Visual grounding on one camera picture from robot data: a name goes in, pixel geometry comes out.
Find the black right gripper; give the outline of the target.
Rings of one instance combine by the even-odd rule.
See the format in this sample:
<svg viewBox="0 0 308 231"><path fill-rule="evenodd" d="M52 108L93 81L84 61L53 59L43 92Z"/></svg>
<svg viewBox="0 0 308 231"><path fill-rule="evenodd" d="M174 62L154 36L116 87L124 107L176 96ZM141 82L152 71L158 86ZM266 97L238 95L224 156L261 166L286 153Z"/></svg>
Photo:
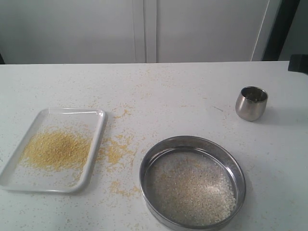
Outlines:
<svg viewBox="0 0 308 231"><path fill-rule="evenodd" d="M288 71L308 74L308 55L293 54L290 57Z"/></svg>

